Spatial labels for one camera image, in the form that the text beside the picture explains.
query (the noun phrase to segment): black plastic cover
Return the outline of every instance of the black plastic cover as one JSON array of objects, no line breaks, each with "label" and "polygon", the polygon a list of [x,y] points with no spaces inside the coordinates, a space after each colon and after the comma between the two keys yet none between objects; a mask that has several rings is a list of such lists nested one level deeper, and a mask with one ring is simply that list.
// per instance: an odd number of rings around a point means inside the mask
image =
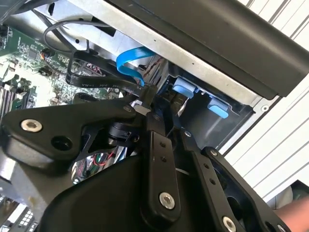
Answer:
[{"label": "black plastic cover", "polygon": [[267,99],[309,73],[309,52],[237,0],[109,2]]}]

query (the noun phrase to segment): red wire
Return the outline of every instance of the red wire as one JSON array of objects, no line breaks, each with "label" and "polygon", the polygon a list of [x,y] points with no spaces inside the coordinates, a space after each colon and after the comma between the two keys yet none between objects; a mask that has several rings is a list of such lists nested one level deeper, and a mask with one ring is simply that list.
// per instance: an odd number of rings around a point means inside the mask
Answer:
[{"label": "red wire", "polygon": [[97,163],[97,161],[96,161],[97,155],[95,155],[92,162],[93,162],[94,165],[102,167],[107,163],[107,161],[112,157],[113,154],[114,154],[114,152],[111,152],[109,154],[109,156],[107,157],[107,159],[103,163]]}]

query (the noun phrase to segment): black bracket hole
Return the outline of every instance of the black bracket hole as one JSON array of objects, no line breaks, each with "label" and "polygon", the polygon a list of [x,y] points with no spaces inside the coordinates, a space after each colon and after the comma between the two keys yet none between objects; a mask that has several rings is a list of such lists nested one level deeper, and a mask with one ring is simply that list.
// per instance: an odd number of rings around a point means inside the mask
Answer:
[{"label": "black bracket hole", "polygon": [[268,229],[270,232],[276,232],[275,227],[273,227],[273,225],[270,224],[268,221],[265,222],[265,225],[267,226],[267,229]]},{"label": "black bracket hole", "polygon": [[160,142],[160,146],[163,147],[163,148],[165,148],[165,147],[166,147],[166,144],[163,143],[163,142]]},{"label": "black bracket hole", "polygon": [[228,201],[236,219],[238,221],[241,220],[243,218],[243,210],[242,210],[240,204],[238,203],[238,201],[233,197],[228,197],[227,201]]},{"label": "black bracket hole", "polygon": [[47,10],[50,16],[53,16],[54,9],[55,9],[55,3],[50,4]]},{"label": "black bracket hole", "polygon": [[216,182],[213,179],[210,178],[209,180],[213,185],[216,185]]},{"label": "black bracket hole", "polygon": [[161,161],[166,163],[167,160],[166,160],[166,158],[164,156],[161,156]]},{"label": "black bracket hole", "polygon": [[66,136],[56,136],[51,142],[52,146],[59,151],[69,151],[73,147],[72,141]]}]

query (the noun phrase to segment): black metal arm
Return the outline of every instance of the black metal arm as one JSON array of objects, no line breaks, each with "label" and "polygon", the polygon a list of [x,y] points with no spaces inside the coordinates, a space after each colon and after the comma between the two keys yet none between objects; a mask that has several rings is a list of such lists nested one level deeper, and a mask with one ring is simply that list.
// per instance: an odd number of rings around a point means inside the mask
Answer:
[{"label": "black metal arm", "polygon": [[[42,213],[38,231],[289,232],[216,149],[198,148],[155,93],[143,89],[138,112],[104,100],[3,118],[2,150],[19,164],[13,185]],[[68,184],[74,161],[116,145],[138,155]]]}]

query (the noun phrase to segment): hex bolt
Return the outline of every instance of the hex bolt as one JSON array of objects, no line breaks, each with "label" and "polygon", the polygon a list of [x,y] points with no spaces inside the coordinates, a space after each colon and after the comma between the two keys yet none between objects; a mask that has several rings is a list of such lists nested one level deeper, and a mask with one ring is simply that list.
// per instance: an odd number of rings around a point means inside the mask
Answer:
[{"label": "hex bolt", "polygon": [[213,156],[217,156],[217,155],[218,155],[218,153],[217,153],[216,151],[214,151],[214,150],[211,150],[211,154],[212,154]]},{"label": "hex bolt", "polygon": [[222,222],[229,232],[236,232],[236,226],[229,217],[223,217]]},{"label": "hex bolt", "polygon": [[184,134],[185,134],[186,136],[188,136],[188,137],[191,137],[191,136],[192,136],[191,133],[188,132],[188,131],[185,131]]},{"label": "hex bolt", "polygon": [[283,228],[282,225],[278,225],[278,228],[279,228],[280,232],[286,232],[286,230]]},{"label": "hex bolt", "polygon": [[161,205],[163,205],[167,209],[173,209],[175,207],[174,198],[167,192],[162,192],[159,195],[159,200]]},{"label": "hex bolt", "polygon": [[43,125],[38,122],[37,120],[34,119],[26,119],[24,121],[21,122],[20,127],[24,130],[24,131],[28,131],[28,132],[32,132],[32,133],[36,133],[39,132],[43,129]]},{"label": "hex bolt", "polygon": [[125,111],[128,111],[128,112],[131,112],[132,110],[130,109],[130,107],[128,107],[128,106],[124,106],[124,110]]}]

